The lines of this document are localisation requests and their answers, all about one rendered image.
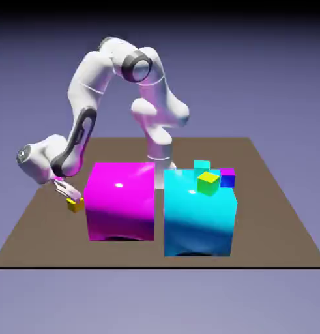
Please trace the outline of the large cyan box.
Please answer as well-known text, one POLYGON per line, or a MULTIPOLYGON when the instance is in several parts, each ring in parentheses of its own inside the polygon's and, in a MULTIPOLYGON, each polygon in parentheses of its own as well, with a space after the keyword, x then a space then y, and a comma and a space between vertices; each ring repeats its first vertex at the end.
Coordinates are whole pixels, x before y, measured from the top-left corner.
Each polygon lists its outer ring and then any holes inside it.
POLYGON ((191 169, 164 172, 164 255, 229 256, 237 212, 232 188, 197 191, 191 169))

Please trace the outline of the small lime green cube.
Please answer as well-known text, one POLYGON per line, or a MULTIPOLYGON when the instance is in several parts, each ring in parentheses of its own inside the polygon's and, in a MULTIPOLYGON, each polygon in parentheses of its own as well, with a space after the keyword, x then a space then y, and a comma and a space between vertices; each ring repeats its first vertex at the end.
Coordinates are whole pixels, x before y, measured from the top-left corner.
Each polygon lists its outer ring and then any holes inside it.
POLYGON ((204 172, 197 178, 197 191, 207 195, 212 196, 220 186, 220 176, 204 172))

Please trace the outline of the large magenta box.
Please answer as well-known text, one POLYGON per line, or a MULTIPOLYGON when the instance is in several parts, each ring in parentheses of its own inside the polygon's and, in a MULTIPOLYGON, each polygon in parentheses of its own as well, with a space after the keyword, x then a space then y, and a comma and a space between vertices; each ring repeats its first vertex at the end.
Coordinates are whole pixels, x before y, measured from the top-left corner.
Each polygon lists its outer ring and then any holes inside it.
POLYGON ((154 163, 96 162, 83 197, 91 241, 154 240, 154 163))

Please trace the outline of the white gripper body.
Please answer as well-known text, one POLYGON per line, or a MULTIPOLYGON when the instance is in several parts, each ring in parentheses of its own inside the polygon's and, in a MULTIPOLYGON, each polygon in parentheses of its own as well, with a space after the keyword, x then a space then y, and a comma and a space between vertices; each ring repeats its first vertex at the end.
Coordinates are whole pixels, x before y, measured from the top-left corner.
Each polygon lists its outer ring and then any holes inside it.
POLYGON ((58 193, 62 194, 66 198, 71 199, 76 203, 80 202, 82 195, 71 184, 67 183, 63 179, 54 179, 53 184, 55 185, 56 191, 58 193))

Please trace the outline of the small blue cube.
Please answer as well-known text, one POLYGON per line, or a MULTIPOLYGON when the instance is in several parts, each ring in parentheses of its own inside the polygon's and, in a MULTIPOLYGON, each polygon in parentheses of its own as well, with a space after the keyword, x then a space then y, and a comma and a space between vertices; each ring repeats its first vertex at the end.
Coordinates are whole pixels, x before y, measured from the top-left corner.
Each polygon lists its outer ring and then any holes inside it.
POLYGON ((234 188, 236 182, 236 173, 234 168, 220 169, 220 186, 223 188, 234 188))

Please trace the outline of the small yellow cube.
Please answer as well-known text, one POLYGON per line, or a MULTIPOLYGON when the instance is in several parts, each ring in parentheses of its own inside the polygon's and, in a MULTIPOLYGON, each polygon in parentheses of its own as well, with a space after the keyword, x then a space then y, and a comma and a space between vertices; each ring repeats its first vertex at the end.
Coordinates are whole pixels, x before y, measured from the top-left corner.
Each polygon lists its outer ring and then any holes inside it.
POLYGON ((66 199, 67 208, 73 213, 77 213, 84 209, 84 199, 80 198, 78 201, 74 201, 70 198, 66 199))

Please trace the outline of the small cyan cube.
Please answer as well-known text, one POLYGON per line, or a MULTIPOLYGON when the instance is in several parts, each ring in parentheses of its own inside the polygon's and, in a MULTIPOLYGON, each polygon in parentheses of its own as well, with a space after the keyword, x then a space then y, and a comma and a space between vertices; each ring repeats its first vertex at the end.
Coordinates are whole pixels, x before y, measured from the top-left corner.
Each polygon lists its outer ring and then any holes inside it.
POLYGON ((211 163, 208 160, 195 160, 194 161, 194 175, 199 177, 204 172, 210 170, 211 163))

